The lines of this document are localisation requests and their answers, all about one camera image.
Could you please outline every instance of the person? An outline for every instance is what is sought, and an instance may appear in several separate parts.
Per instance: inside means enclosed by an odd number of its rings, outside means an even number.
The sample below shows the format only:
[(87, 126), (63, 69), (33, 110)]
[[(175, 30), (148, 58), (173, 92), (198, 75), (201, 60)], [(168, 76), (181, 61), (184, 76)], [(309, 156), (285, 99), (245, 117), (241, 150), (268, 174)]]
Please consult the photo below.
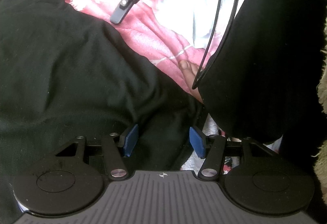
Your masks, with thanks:
[[(327, 222), (314, 173), (318, 147), (327, 138), (319, 104), (326, 0), (245, 0), (219, 55), (192, 90), (227, 135), (269, 143), (282, 137), (279, 154), (315, 179), (307, 210)], [(180, 61), (189, 87), (198, 67)]]

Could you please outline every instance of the metal bolt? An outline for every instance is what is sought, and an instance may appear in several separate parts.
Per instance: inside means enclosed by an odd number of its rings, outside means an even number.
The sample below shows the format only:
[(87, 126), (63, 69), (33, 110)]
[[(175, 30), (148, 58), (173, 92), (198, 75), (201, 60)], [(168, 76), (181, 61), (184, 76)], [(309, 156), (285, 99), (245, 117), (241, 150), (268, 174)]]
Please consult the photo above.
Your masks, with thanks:
[(127, 175), (127, 171), (123, 169), (115, 169), (111, 171), (111, 176), (116, 177), (116, 178), (121, 178)]
[(201, 174), (206, 177), (213, 177), (217, 175), (217, 171), (214, 169), (204, 169), (201, 171)]

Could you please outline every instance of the blue pad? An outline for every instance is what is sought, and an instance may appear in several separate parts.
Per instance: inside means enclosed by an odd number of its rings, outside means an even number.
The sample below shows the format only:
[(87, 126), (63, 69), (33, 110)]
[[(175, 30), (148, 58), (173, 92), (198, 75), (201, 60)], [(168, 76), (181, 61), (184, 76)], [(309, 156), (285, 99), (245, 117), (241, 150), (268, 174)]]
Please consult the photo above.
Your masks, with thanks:
[(195, 131), (194, 128), (190, 127), (190, 143), (195, 150), (197, 156), (201, 159), (205, 158), (205, 148), (201, 136)]
[(132, 151), (136, 145), (138, 138), (139, 138), (139, 126), (138, 124), (136, 124), (126, 136), (125, 144), (123, 147), (125, 156), (129, 157), (132, 154)]

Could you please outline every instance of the gray ribbed plate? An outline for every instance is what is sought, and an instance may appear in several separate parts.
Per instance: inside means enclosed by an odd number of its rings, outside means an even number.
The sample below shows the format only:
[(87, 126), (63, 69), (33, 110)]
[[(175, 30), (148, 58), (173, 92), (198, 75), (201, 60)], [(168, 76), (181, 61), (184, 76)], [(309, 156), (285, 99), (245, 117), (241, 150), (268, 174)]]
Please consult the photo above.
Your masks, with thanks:
[(304, 213), (272, 218), (233, 205), (218, 184), (196, 179), (192, 171), (136, 171), (109, 184), (83, 212), (63, 218), (24, 214), (16, 224), (316, 224)]

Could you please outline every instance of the foot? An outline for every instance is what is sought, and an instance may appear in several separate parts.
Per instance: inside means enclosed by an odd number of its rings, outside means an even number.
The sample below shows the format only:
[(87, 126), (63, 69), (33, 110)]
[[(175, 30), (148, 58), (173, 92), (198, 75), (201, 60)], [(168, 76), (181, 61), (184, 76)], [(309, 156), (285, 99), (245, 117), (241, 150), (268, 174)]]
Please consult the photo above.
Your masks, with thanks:
[(192, 89), (192, 85), (199, 69), (199, 66), (196, 64), (190, 63), (189, 61), (182, 60), (179, 62), (179, 69), (182, 71), (185, 82), (190, 89), (192, 95), (201, 103), (203, 103), (202, 98), (200, 96), (199, 91), (196, 89)]

